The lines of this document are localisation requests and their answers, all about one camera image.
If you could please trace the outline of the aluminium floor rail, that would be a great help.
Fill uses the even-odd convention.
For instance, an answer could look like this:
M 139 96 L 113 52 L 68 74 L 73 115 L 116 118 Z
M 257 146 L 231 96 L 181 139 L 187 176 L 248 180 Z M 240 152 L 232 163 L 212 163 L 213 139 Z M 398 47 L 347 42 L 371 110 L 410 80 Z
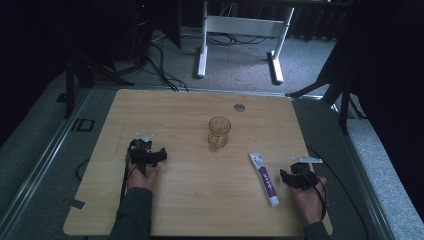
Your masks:
M 365 168 L 361 162 L 360 154 L 355 148 L 355 144 L 352 142 L 351 136 L 347 131 L 342 129 L 339 129 L 339 134 L 342 138 L 348 155 L 346 163 L 351 169 L 355 183 L 361 194 L 362 202 L 366 206 L 367 213 L 379 239 L 395 240 L 395 236 L 385 216 L 383 207 L 374 191 L 369 177 L 367 176 Z
M 11 204 L 0 218 L 0 240 L 6 240 L 13 231 L 44 175 L 48 171 L 57 152 L 62 146 L 64 139 L 67 137 L 71 127 L 76 121 L 77 116 L 90 93 L 90 89 L 83 89 L 80 92 L 80 95 L 76 98 L 76 103 L 74 108 L 71 110 L 71 113 L 67 118 L 61 119 L 60 125 L 52 139 L 43 150 L 42 154 L 36 159 L 36 162 L 31 166 L 31 171 L 27 178 L 22 183 L 18 192 L 11 201 Z

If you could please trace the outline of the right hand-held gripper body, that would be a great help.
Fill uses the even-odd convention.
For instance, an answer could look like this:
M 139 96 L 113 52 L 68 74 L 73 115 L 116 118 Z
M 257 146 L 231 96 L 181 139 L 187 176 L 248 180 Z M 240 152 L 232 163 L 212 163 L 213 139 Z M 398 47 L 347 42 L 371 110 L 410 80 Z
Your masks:
M 295 182 L 294 185 L 291 186 L 296 189 L 301 189 L 303 191 L 308 190 L 314 187 L 318 183 L 318 178 L 316 174 L 311 170 L 311 164 L 321 164 L 323 162 L 320 158 L 314 158 L 308 155 L 303 157 L 293 157 L 293 164 L 300 163 L 301 164 L 301 173 L 299 175 L 293 175 Z

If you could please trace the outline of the clear glass cup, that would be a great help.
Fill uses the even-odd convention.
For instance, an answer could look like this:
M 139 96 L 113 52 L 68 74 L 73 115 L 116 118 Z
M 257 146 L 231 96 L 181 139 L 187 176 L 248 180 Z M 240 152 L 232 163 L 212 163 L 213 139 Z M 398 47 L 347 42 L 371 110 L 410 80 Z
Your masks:
M 209 121 L 208 127 L 209 149 L 216 152 L 226 145 L 232 125 L 227 118 L 217 116 Z

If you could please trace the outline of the black tripod stand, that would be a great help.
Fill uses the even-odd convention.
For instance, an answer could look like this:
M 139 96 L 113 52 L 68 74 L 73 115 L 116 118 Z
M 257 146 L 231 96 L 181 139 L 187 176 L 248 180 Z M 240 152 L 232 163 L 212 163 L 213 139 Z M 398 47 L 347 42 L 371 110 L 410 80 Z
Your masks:
M 92 88 L 95 84 L 94 77 L 92 76 L 92 70 L 100 72 L 108 79 L 111 79 L 119 85 L 133 86 L 133 83 L 119 78 L 105 67 L 94 63 L 90 59 L 77 60 L 76 58 L 70 58 L 65 68 L 65 119 L 71 116 L 75 108 L 75 79 L 78 79 L 83 88 Z

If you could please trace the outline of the black rectangular floor bracket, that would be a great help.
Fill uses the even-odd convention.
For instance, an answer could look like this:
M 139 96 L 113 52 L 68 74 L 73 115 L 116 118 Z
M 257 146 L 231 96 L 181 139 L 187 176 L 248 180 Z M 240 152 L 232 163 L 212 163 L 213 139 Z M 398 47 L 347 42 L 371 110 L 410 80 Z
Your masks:
M 95 121 L 92 119 L 79 119 L 77 118 L 72 127 L 71 130 L 75 132 L 90 132 L 95 125 Z

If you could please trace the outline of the black computer tower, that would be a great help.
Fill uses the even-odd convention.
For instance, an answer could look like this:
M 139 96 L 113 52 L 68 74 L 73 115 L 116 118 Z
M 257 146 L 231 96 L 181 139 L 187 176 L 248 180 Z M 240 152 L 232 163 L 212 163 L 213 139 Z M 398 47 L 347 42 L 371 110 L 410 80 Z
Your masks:
M 152 0 L 129 0 L 134 40 L 132 56 L 144 62 L 153 32 Z

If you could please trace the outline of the black metal stand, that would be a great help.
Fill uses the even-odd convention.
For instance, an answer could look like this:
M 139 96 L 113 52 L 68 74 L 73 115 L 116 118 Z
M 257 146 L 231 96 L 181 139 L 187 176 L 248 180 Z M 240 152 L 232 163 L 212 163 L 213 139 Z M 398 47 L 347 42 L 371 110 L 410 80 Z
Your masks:
M 338 40 L 316 81 L 298 91 L 288 93 L 287 97 L 300 98 L 313 90 L 328 85 L 322 101 L 327 105 L 331 105 L 338 98 L 341 98 L 338 124 L 342 132 L 348 134 L 348 108 L 351 101 L 350 94 L 355 80 L 355 62 L 357 60 L 358 50 L 351 44 Z

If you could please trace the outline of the grey tape piece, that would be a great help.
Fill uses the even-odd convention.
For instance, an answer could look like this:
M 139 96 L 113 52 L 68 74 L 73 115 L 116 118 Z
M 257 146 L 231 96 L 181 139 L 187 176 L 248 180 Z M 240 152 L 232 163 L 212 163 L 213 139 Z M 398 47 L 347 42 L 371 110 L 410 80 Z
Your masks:
M 71 198 L 66 198 L 63 201 L 63 204 L 66 205 L 66 206 L 69 206 L 69 207 L 80 209 L 80 210 L 83 210 L 84 207 L 85 207 L 85 203 L 84 202 L 79 201 L 77 199 L 71 199 Z

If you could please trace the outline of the white desk frame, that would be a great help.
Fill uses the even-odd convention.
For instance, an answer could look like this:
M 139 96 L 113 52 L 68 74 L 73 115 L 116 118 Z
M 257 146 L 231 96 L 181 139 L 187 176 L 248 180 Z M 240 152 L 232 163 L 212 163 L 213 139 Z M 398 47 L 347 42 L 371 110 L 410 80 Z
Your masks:
M 280 53 L 290 27 L 295 8 L 289 7 L 283 20 L 263 20 L 239 17 L 215 16 L 208 13 L 208 1 L 202 6 L 202 45 L 200 48 L 197 76 L 203 78 L 206 75 L 209 33 L 224 33 L 235 35 L 248 35 L 256 37 L 270 37 L 278 40 L 276 48 L 269 52 L 269 63 L 272 77 L 277 84 L 284 82 L 280 65 Z

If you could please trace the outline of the person's right hand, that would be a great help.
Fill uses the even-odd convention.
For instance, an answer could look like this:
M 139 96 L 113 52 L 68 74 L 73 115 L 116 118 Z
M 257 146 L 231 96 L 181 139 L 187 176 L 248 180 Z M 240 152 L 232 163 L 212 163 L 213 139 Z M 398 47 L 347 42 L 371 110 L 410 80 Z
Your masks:
M 327 179 L 321 176 L 318 179 L 319 182 L 313 189 L 303 191 L 291 188 L 299 212 L 307 225 L 320 222 L 325 216 L 324 198 L 326 193 L 324 187 Z

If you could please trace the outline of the person's left hand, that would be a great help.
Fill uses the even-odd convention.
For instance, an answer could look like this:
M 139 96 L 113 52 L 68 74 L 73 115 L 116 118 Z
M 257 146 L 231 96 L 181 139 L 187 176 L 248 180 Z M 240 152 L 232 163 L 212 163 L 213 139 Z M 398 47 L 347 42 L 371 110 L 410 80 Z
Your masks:
M 148 176 L 145 176 L 134 164 L 127 163 L 127 189 L 143 188 L 152 191 L 155 185 L 156 177 L 160 172 L 160 168 L 154 168 Z

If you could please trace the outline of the white purple toothpaste tube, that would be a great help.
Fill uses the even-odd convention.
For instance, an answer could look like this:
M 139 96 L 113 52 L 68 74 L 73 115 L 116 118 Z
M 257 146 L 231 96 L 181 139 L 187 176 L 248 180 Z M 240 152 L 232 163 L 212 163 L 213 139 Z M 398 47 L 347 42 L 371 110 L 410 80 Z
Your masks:
M 258 173 L 258 176 L 262 182 L 264 191 L 266 193 L 266 196 L 269 200 L 269 203 L 272 207 L 277 207 L 280 202 L 279 198 L 277 196 L 277 193 L 274 189 L 273 183 L 271 181 L 271 177 L 267 171 L 267 168 L 265 166 L 265 163 L 262 158 L 262 154 L 255 152 L 249 154 L 250 160 L 252 164 L 254 165 L 256 172 Z

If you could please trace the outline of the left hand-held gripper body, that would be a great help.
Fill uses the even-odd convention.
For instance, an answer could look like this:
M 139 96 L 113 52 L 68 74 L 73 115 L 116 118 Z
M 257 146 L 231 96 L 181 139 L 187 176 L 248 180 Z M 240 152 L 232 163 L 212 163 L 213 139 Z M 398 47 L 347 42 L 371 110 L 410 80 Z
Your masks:
M 156 167 L 158 165 L 153 163 L 154 153 L 151 151 L 153 135 L 144 135 L 140 132 L 136 133 L 137 138 L 142 143 L 142 150 L 139 153 L 130 154 L 128 147 L 128 160 L 134 164 L 144 175 L 148 165 Z

